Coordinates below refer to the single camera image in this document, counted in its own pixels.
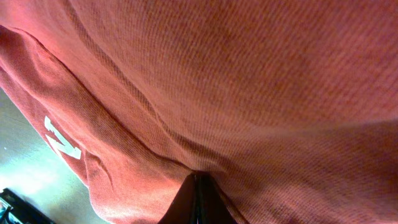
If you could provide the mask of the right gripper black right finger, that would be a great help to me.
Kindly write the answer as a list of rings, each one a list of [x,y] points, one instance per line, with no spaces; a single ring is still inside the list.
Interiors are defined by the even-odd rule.
[[[199,224],[237,224],[212,176],[205,173],[197,175],[197,220]]]

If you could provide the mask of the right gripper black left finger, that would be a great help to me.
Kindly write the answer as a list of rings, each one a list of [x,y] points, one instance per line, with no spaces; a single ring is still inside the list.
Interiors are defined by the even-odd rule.
[[[158,224],[196,224],[195,175],[188,175]]]

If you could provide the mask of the red printed t-shirt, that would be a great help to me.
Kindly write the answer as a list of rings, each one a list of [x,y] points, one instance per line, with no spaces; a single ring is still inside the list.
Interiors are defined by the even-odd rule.
[[[202,171],[239,223],[397,222],[396,1],[2,1],[1,87],[106,221]]]

